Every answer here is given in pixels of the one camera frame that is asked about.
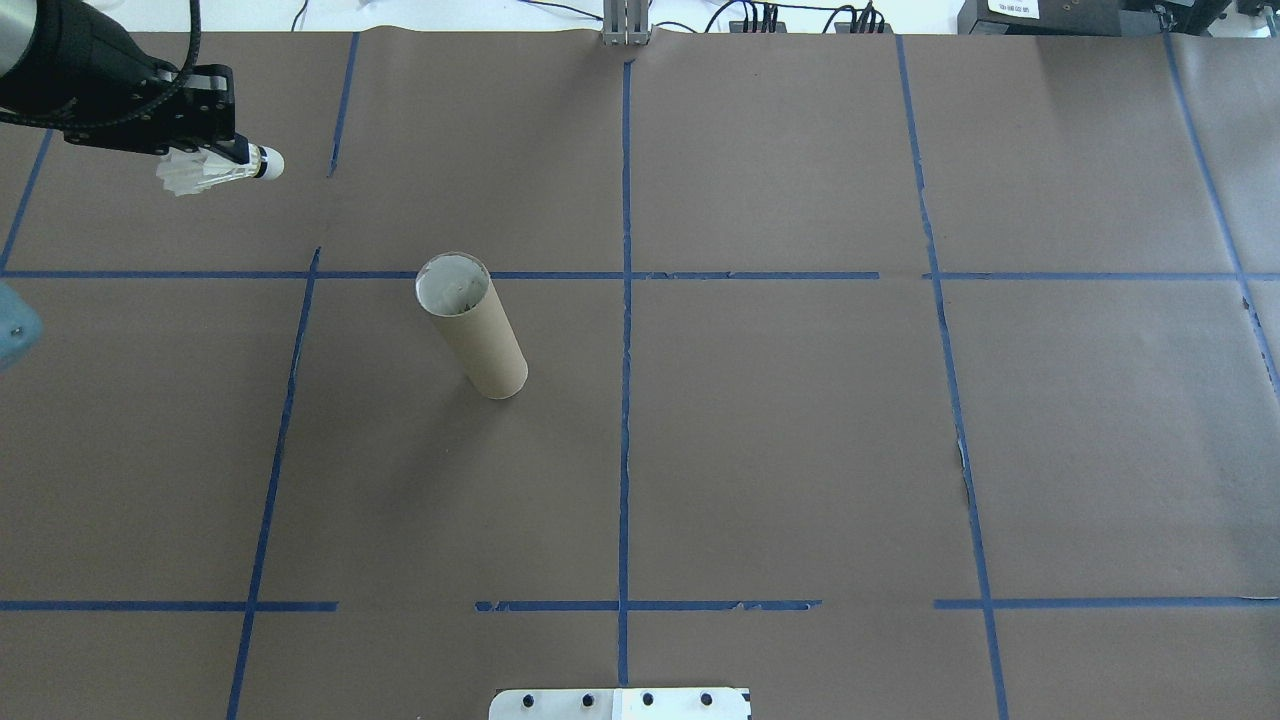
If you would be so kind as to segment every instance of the blue tape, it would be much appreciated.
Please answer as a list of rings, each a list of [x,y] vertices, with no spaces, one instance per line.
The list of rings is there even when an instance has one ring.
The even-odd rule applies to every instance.
[[[255,612],[337,612],[337,602],[288,602],[265,601],[259,602]]]
[[[49,154],[49,143],[54,138],[54,131],[45,131],[44,140],[40,141],[40,150],[36,151],[36,161],[31,164],[31,173],[27,176],[27,186],[22,190],[22,199],[18,200],[18,210],[13,214],[13,223],[9,224],[9,237],[5,238],[4,250],[0,250],[0,273],[9,266],[9,255],[18,242],[18,231],[22,229],[22,219],[27,215],[27,204],[31,202],[31,193],[36,191],[36,181],[40,179],[40,168],[45,165],[45,155]]]
[[[342,79],[342,100],[338,101],[338,122],[333,127],[333,154],[329,155],[329,174],[338,169],[338,155],[342,152],[342,131],[347,127],[347,104],[351,100],[351,79],[356,74],[356,53],[360,50],[360,33],[351,33],[351,49],[347,51],[347,74]]]
[[[284,407],[280,410],[280,428],[275,434],[275,455],[271,459],[271,478],[266,484],[266,502],[262,507],[262,527],[257,533],[257,550],[253,553],[253,573],[248,582],[248,600],[244,607],[244,624],[241,628],[239,650],[236,653],[236,673],[232,676],[232,692],[227,701],[227,720],[236,720],[239,711],[241,688],[244,685],[244,666],[248,662],[250,641],[253,637],[253,615],[257,611],[257,594],[262,587],[262,568],[266,564],[266,546],[271,534],[271,518],[275,514],[275,493],[280,484],[280,469],[284,465],[284,441],[289,434],[289,421],[293,419],[293,397],[298,388],[298,361],[302,359],[302,341],[307,333],[307,320],[311,316],[311,297],[316,287],[316,268],[320,265],[320,249],[311,256],[307,270],[307,290],[302,296],[302,311],[298,315],[298,333],[293,338],[293,359],[289,363],[288,391],[284,393]]]
[[[243,602],[163,600],[6,600],[0,612],[243,612]]]
[[[1187,124],[1187,135],[1192,141],[1192,150],[1196,151],[1196,163],[1199,165],[1201,177],[1204,179],[1204,188],[1208,191],[1210,202],[1213,206],[1213,217],[1217,227],[1222,231],[1222,242],[1226,245],[1226,254],[1231,259],[1231,269],[1235,270],[1236,281],[1240,283],[1240,296],[1244,299],[1249,320],[1253,324],[1253,338],[1258,343],[1258,352],[1262,354],[1262,363],[1266,365],[1267,377],[1271,380],[1271,392],[1280,402],[1280,374],[1276,374],[1275,356],[1271,355],[1271,343],[1267,342],[1267,333],[1262,329],[1262,320],[1258,318],[1258,306],[1253,302],[1253,292],[1249,290],[1249,281],[1245,279],[1244,266],[1240,264],[1240,254],[1235,249],[1235,237],[1226,223],[1226,213],[1222,211],[1222,201],[1217,195],[1217,186],[1213,176],[1208,172],[1208,161],[1204,160],[1204,149],[1201,146],[1199,132],[1192,119],[1190,106],[1187,104],[1187,94],[1183,90],[1183,76],[1178,69],[1178,58],[1174,56],[1174,41],[1166,32],[1165,58],[1169,60],[1169,74],[1174,81],[1174,94],[1178,96],[1178,108],[1183,113],[1183,123]]]
[[[32,279],[195,279],[195,281],[301,281],[300,270],[8,270],[6,278]]]
[[[956,442],[964,459],[964,483],[969,493],[969,532],[973,538],[974,564],[978,569],[978,589],[983,601],[983,621],[987,626],[987,655],[991,660],[991,679],[996,691],[996,711],[1000,720],[1009,720],[1009,701],[1005,694],[1005,670],[1000,659],[1000,639],[996,635],[996,612],[991,607],[991,580],[987,577],[987,553],[982,543],[982,523],[978,518],[978,496],[973,486],[973,468],[969,462],[969,441],[964,429],[964,409],[960,406],[960,384],[956,380],[955,355],[951,351],[951,331],[947,328],[946,300],[942,296],[941,268],[933,222],[924,202],[924,163],[920,159],[920,138],[915,126],[915,108],[911,102],[911,81],[906,68],[906,47],[902,36],[896,35],[897,67],[902,79],[902,105],[906,109],[906,132],[911,141],[911,163],[915,167],[915,190],[920,202],[920,223],[928,241],[929,272],[933,284],[933,302],[938,315],[938,334],[942,337],[942,357],[947,369],[947,389],[951,393],[951,415],[956,428]]]
[[[242,601],[4,600],[0,612],[244,612]],[[337,602],[262,602],[259,612],[337,612]]]
[[[489,273],[499,281],[621,281],[625,273],[611,272],[495,272]]]
[[[820,605],[820,600],[632,600],[631,610],[637,612],[728,612],[731,610],[806,612]]]
[[[631,546],[631,64],[622,65],[622,423],[618,460],[618,687],[627,687]]]
[[[1276,597],[1015,597],[991,601],[996,610],[1114,610],[1139,607],[1280,609]],[[934,610],[982,610],[980,600],[934,600]]]
[[[805,612],[820,600],[628,600],[628,612]],[[617,612],[613,600],[500,600],[475,603],[476,612]]]
[[[639,281],[878,281],[879,273],[804,273],[804,272],[672,272],[636,273]]]
[[[933,273],[922,278],[931,281]],[[1224,282],[1235,281],[1231,273],[940,273],[943,281],[1151,281],[1151,282]]]

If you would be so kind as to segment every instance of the paper towel tube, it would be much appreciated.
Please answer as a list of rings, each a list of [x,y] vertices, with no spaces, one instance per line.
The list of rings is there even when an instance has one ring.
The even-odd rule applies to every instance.
[[[422,265],[415,290],[480,395],[506,400],[525,387],[529,364],[480,260],[465,252],[436,255]]]

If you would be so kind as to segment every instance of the black device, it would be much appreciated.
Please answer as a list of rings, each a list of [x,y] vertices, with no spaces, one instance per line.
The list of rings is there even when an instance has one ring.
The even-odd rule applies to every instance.
[[[1121,35],[1119,0],[965,0],[960,35]]]
[[[1207,35],[1230,0],[965,0],[960,35]]]
[[[0,123],[63,131],[74,145],[165,155],[204,149],[246,164],[227,65],[196,65],[200,4],[182,68],[143,53],[82,0],[0,0]],[[17,38],[26,32],[26,47]]]

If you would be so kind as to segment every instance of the grid line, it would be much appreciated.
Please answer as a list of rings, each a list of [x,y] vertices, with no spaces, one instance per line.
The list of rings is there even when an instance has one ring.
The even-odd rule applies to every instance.
[[[1244,266],[1240,264],[1240,254],[1235,247],[1235,237],[1226,222],[1222,211],[1222,201],[1217,195],[1217,184],[1213,174],[1208,170],[1208,161],[1204,160],[1204,149],[1201,146],[1199,132],[1196,129],[1196,120],[1192,119],[1190,106],[1187,104],[1187,92],[1183,90],[1183,76],[1178,69],[1178,58],[1174,54],[1174,41],[1169,33],[1164,33],[1165,58],[1169,60],[1169,74],[1174,82],[1174,95],[1178,97],[1178,108],[1181,110],[1183,123],[1187,126],[1187,136],[1192,141],[1192,150],[1196,154],[1196,164],[1199,165],[1201,178],[1204,181],[1204,190],[1208,191],[1210,202],[1213,206],[1213,218],[1222,232],[1222,242],[1226,254],[1231,259],[1231,269],[1235,272],[1236,282],[1240,284],[1240,296],[1244,299],[1245,311],[1253,325],[1253,338],[1258,343],[1258,352],[1262,354],[1262,363],[1266,365],[1267,379],[1271,382],[1271,393],[1280,402],[1280,375],[1276,374],[1275,356],[1271,355],[1271,343],[1267,342],[1267,333],[1262,329],[1262,319],[1258,318],[1258,307],[1253,302],[1253,291],[1249,290],[1249,281],[1244,275]]]
[[[992,598],[996,610],[1114,610],[1137,607],[1248,607],[1280,610],[1280,597],[1149,596],[1149,597],[1007,597]],[[934,610],[982,610],[982,600],[940,598]]]
[[[622,64],[622,420],[618,464],[618,687],[630,683],[628,616],[631,600],[631,65]]]
[[[40,169],[45,165],[45,155],[49,154],[49,143],[52,138],[54,131],[46,129],[45,137],[40,141],[40,150],[36,151],[36,160],[31,164],[31,173],[27,174],[27,184],[22,188],[18,209],[9,224],[9,236],[4,241],[4,250],[0,250],[0,273],[4,273],[5,268],[9,266],[9,256],[13,254],[13,246],[18,242],[22,219],[27,215],[27,204],[31,202],[31,193],[36,191],[36,181],[40,179]]]
[[[0,612],[244,612],[243,601],[0,600]],[[257,612],[337,612],[337,602],[259,602]]]
[[[628,600],[628,612],[805,612],[820,600]],[[477,602],[476,612],[617,612],[614,600],[502,600]]]
[[[248,598],[244,601],[244,623],[241,628],[239,650],[236,652],[236,671],[232,675],[232,691],[227,701],[227,720],[236,720],[239,711],[241,689],[244,685],[244,667],[248,664],[250,642],[253,637],[253,616],[257,612],[257,596],[262,587],[262,568],[266,564],[266,547],[271,534],[271,518],[275,514],[275,495],[280,486],[280,469],[284,464],[284,442],[289,434],[289,421],[293,419],[293,397],[298,388],[298,363],[302,359],[302,341],[307,333],[307,320],[311,315],[311,299],[316,287],[316,268],[320,265],[320,249],[311,255],[311,268],[307,270],[307,288],[302,296],[302,311],[298,314],[298,332],[293,338],[293,359],[289,363],[288,389],[284,393],[284,406],[280,410],[280,428],[275,436],[275,455],[271,459],[271,477],[266,484],[266,501],[262,506],[262,525],[257,534],[257,550],[253,555],[253,571],[248,582]]]
[[[996,612],[991,605],[991,579],[987,575],[987,555],[982,542],[982,521],[978,516],[978,493],[973,484],[973,465],[969,459],[969,441],[964,427],[964,407],[960,405],[960,384],[956,379],[955,355],[951,351],[951,331],[947,328],[946,299],[942,295],[941,268],[937,243],[933,238],[933,222],[924,201],[924,164],[920,159],[920,138],[915,126],[915,108],[911,104],[911,79],[906,67],[906,47],[902,36],[893,36],[897,46],[897,68],[902,81],[902,106],[906,111],[906,132],[911,143],[911,164],[915,169],[915,191],[920,202],[920,224],[929,255],[933,302],[938,316],[938,336],[942,341],[942,359],[947,370],[947,389],[951,395],[951,415],[955,423],[956,445],[960,447],[960,466],[964,473],[965,492],[969,501],[969,533],[973,541],[974,565],[978,571],[978,591],[982,593],[982,616],[987,629],[987,655],[991,660],[991,679],[996,691],[996,711],[1000,720],[1009,720],[1009,701],[1005,696],[1005,671],[1000,657],[1000,638],[996,634]]]
[[[347,104],[351,100],[351,82],[356,74],[356,54],[360,51],[360,33],[351,33],[351,47],[347,50],[347,72],[342,79],[342,99],[338,100],[338,122],[333,126],[333,152],[329,155],[332,178],[338,172],[338,155],[342,152],[342,132],[347,127]]]

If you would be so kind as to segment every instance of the electrical cable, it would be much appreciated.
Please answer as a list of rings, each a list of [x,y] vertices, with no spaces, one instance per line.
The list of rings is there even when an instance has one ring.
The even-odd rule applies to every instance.
[[[302,6],[298,8],[298,14],[293,15],[293,23],[289,26],[289,32],[296,32],[298,29],[298,19],[302,18],[302,13],[307,12],[307,5],[310,4],[311,0],[302,0]]]
[[[591,18],[593,20],[600,20],[602,23],[604,22],[603,17],[596,15],[595,13],[588,13],[586,10],[580,10],[571,5],[561,5],[559,3],[545,3],[543,0],[520,0],[520,1],[524,3],[525,5],[543,5],[547,8],[559,8],[562,10],[570,10],[571,13],[577,13],[582,17]]]
[[[710,32],[712,26],[716,24],[716,19],[721,17],[721,13],[727,10],[730,6],[736,5],[737,3],[742,3],[744,5],[750,6],[751,12],[755,12],[755,3],[751,3],[750,0],[728,0],[728,3],[724,3],[723,5],[716,9],[716,13],[712,15],[712,19],[707,20],[707,29],[704,29],[703,32],[704,33]],[[742,23],[746,23],[746,8],[742,8]]]
[[[19,114],[6,114],[0,113],[0,123],[10,126],[23,126],[28,128],[45,128],[45,129],[60,129],[60,131],[81,131],[81,129],[101,129],[115,126],[123,126],[124,123],[136,120],[143,115],[150,114],[152,110],[164,105],[170,97],[178,94],[179,90],[187,86],[187,79],[191,78],[191,73],[196,69],[196,59],[200,56],[200,0],[191,0],[191,32],[187,38],[187,58],[183,60],[182,69],[178,70],[178,76],[173,78],[169,87],[164,90],[160,95],[155,96],[151,101],[145,102],[131,110],[119,118],[110,120],[92,122],[92,123],[73,123],[63,120],[52,120],[49,118],[33,118],[29,115]]]
[[[826,35],[827,31],[831,29],[831,23],[836,22],[836,15],[844,13],[845,10],[849,10],[849,14],[852,15],[849,18],[850,24],[858,22],[858,8],[854,8],[852,5],[841,5],[835,10],[832,10],[831,17],[827,18],[827,24],[822,26],[823,35]]]
[[[676,20],[663,20],[660,23],[655,23],[653,27],[662,27],[662,26],[682,27],[682,28],[687,29],[689,32],[694,32],[694,33],[698,32],[696,29],[686,26],[685,23],[677,23]]]

